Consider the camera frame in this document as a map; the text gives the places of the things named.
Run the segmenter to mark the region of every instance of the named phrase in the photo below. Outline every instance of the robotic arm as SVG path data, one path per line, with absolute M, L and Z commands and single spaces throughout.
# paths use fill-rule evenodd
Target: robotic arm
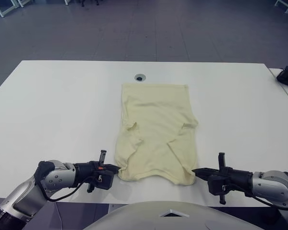
M 87 192 L 94 188 L 108 190 L 119 167 L 104 164 L 106 151 L 102 150 L 99 161 L 88 163 L 62 163 L 41 161 L 27 181 L 20 184 L 0 204 L 0 230 L 21 230 L 47 201 L 59 201 L 75 193 L 83 183 L 88 183 Z M 51 199 L 62 188 L 75 190 L 58 199 Z
M 230 191 L 244 192 L 265 205 L 288 210 L 288 172 L 248 172 L 234 170 L 225 166 L 225 154 L 219 153 L 219 170 L 195 169 L 195 175 L 208 181 L 209 192 L 220 196 L 220 203 L 225 204 L 225 194 Z
M 88 163 L 61 163 L 41 161 L 34 176 L 19 185 L 0 204 L 0 230 L 21 230 L 47 201 L 59 201 L 75 193 L 83 183 L 87 192 L 94 188 L 108 190 L 119 167 L 104 164 L 106 151 L 102 150 L 99 161 Z M 266 205 L 288 210 L 288 172 L 248 172 L 225 166 L 224 153 L 219 153 L 219 170 L 201 168 L 193 170 L 197 177 L 208 181 L 209 192 L 220 196 L 225 204 L 225 194 L 241 191 Z M 58 199 L 51 199 L 62 188 L 75 190 Z

